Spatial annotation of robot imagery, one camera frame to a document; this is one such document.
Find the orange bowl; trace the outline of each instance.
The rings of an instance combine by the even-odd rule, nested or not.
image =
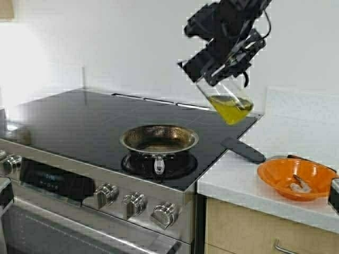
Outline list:
[[[258,167],[258,175],[280,195],[295,201],[312,201],[328,196],[332,179],[339,177],[321,164],[300,159],[269,160]],[[293,175],[301,177],[311,187],[311,192],[291,190],[290,184],[298,183]]]

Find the yellow oil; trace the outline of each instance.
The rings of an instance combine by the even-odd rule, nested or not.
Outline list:
[[[229,125],[237,124],[253,109],[253,103],[245,98],[214,95],[208,100]]]

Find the pan handle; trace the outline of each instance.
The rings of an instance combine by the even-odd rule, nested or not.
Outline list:
[[[235,138],[227,137],[221,145],[253,163],[260,164],[266,161],[265,155]]]
[[[156,156],[154,161],[154,171],[157,175],[162,175],[165,171],[165,161],[163,156]]]

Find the wooden cabinet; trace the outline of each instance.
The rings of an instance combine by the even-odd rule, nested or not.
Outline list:
[[[279,254],[277,239],[298,254],[339,253],[339,234],[208,199],[206,253]]]
[[[0,0],[0,19],[12,19],[13,17],[12,0]]]

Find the spatula handle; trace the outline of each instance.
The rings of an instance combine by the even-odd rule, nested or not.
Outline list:
[[[235,138],[225,138],[221,145],[253,163],[260,164],[266,161],[265,155]]]

